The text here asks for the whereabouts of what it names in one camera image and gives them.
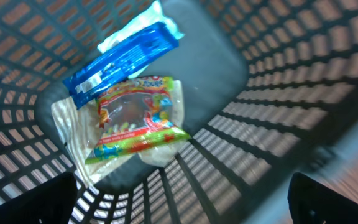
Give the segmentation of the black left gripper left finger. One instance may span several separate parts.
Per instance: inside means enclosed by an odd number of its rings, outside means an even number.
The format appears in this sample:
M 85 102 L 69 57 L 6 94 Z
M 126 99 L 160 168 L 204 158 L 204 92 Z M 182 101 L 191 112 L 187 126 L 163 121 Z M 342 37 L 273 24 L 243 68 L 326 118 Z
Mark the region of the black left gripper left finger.
M 74 174 L 64 172 L 0 205 L 0 224 L 68 223 L 77 193 Z

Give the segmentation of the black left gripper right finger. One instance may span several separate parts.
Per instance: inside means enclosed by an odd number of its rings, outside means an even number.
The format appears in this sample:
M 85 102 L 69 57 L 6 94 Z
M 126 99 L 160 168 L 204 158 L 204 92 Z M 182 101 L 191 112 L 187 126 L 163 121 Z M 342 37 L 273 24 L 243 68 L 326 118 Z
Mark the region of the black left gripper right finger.
M 288 204 L 294 224 L 358 223 L 358 204 L 300 172 L 293 174 Z

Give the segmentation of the beige snack bag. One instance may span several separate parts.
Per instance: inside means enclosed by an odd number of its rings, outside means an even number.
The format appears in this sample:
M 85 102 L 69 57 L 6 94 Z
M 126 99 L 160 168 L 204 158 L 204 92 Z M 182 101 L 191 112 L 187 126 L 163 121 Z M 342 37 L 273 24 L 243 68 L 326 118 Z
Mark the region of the beige snack bag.
M 85 159 L 101 137 L 96 103 L 91 101 L 78 110 L 73 99 L 68 97 L 53 103 L 51 110 L 60 140 L 66 144 L 65 149 L 75 163 L 78 176 L 85 187 L 101 182 L 109 174 L 113 175 L 114 184 L 126 184 L 129 182 L 130 170 L 140 172 L 150 166 L 163 167 L 185 143 L 178 141 L 137 154 L 86 165 Z

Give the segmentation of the blue cookie packet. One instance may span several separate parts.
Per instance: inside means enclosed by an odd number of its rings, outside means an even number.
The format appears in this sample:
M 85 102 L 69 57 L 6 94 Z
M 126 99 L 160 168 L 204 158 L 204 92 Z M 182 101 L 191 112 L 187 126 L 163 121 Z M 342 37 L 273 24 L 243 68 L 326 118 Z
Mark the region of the blue cookie packet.
M 178 40 L 167 26 L 156 22 L 107 50 L 63 84 L 79 109 L 176 47 Z

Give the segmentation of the green gummy candy bag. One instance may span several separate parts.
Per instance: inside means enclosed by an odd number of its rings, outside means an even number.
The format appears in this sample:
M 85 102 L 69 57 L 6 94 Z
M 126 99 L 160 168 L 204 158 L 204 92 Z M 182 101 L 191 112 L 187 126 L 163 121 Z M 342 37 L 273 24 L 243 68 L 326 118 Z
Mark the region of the green gummy candy bag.
M 151 76 L 118 83 L 96 99 L 101 138 L 86 164 L 138 154 L 164 166 L 191 136 L 185 118 L 181 81 Z

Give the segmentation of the light teal snack packet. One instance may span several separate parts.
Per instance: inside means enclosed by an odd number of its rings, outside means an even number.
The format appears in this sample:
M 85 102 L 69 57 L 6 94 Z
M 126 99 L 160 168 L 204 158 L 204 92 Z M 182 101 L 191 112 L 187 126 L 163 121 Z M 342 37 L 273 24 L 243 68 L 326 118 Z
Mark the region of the light teal snack packet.
M 156 22 L 163 22 L 176 40 L 185 36 L 184 33 L 180 32 L 175 21 L 164 15 L 161 2 L 156 0 L 147 10 L 131 19 L 121 30 L 114 31 L 113 34 L 108 34 L 108 37 L 105 38 L 97 48 L 103 54 L 132 34 L 135 34 Z

